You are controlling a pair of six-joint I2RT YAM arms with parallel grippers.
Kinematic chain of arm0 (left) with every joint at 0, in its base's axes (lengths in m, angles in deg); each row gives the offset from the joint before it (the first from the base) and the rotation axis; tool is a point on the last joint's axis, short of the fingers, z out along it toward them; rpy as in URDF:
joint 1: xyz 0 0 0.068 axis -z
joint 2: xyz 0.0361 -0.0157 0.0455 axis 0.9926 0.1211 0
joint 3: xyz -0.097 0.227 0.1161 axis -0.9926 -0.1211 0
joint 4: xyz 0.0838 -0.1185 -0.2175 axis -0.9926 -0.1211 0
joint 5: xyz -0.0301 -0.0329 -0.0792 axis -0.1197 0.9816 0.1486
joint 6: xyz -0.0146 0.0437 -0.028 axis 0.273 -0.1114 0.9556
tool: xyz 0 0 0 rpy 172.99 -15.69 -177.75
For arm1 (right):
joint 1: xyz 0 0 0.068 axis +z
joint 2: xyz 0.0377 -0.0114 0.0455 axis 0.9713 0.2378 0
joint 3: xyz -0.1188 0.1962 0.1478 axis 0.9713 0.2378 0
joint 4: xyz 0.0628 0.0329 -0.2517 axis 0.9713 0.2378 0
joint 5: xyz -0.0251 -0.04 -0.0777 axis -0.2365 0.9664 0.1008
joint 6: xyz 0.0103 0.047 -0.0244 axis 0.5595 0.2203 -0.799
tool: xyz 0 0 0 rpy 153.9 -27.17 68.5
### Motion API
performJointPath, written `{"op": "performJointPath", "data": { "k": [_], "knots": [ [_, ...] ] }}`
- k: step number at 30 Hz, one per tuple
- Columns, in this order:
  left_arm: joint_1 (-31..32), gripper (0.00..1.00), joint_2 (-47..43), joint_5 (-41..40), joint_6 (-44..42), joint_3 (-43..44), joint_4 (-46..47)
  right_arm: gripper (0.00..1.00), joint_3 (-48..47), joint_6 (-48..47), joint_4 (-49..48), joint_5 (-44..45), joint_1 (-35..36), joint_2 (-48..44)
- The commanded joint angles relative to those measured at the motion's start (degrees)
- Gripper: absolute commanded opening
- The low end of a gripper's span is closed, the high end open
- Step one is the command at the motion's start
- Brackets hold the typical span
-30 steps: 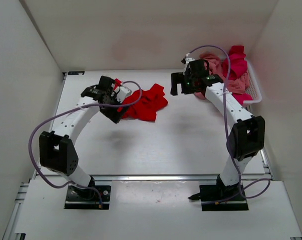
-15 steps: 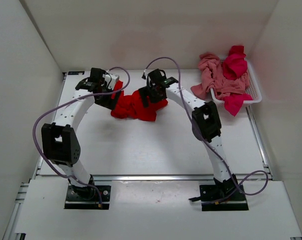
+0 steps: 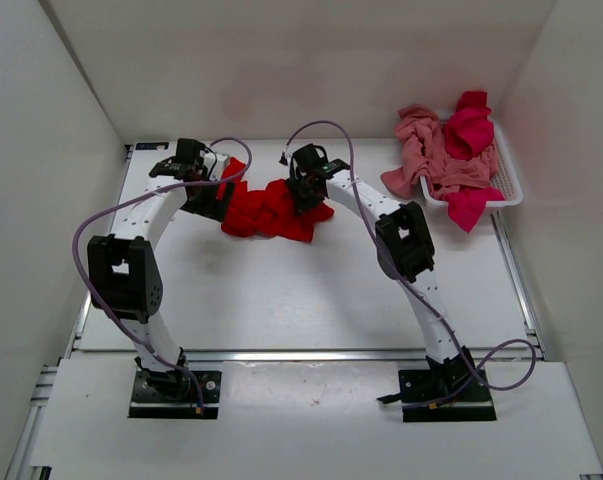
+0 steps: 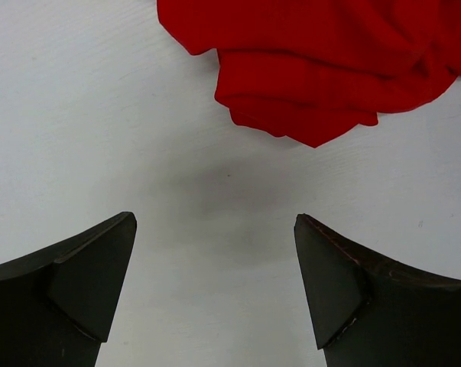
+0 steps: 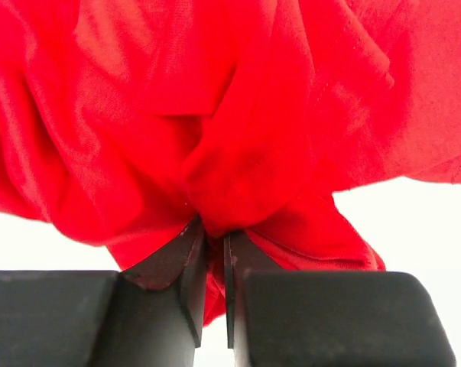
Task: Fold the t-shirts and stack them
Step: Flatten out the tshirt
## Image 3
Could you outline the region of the red t shirt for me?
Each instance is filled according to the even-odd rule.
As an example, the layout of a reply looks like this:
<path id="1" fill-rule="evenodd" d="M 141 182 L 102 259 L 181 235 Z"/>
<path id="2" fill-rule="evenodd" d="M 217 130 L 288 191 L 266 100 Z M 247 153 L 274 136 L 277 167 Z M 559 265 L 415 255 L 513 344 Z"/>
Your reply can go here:
<path id="1" fill-rule="evenodd" d="M 250 189 L 242 177 L 233 183 L 235 189 L 221 223 L 221 230 L 230 236 L 283 237 L 311 243 L 315 226 L 334 215 L 334 210 L 324 202 L 306 213 L 297 213 L 283 179 L 269 182 L 262 190 Z"/>

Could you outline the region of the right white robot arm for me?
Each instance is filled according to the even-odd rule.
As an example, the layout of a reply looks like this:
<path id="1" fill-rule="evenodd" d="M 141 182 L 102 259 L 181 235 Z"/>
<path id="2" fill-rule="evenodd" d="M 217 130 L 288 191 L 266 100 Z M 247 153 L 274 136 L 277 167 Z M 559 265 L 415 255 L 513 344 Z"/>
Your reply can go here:
<path id="1" fill-rule="evenodd" d="M 319 145 L 285 152 L 280 163 L 288 167 L 286 184 L 298 212 L 307 213 L 331 200 L 363 220 L 380 268 L 401 286 L 413 309 L 425 342 L 431 390 L 441 399 L 457 397 L 473 365 L 446 320 L 434 273 L 435 248 L 419 204 L 387 197 L 361 180 L 343 160 L 330 160 Z"/>

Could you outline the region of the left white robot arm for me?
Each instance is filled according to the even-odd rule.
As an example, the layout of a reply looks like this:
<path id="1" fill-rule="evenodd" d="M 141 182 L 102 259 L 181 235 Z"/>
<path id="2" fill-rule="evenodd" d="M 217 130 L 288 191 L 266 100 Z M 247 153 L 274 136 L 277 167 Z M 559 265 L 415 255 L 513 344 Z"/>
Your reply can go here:
<path id="1" fill-rule="evenodd" d="M 169 400 L 187 395 L 191 377 L 181 347 L 160 314 L 164 286 L 154 254 L 178 211 L 224 220 L 234 185 L 220 180 L 231 157 L 193 139 L 180 139 L 175 154 L 148 173 L 144 197 L 135 200 L 106 236 L 87 245 L 88 277 L 99 300 L 133 341 L 135 362 Z"/>

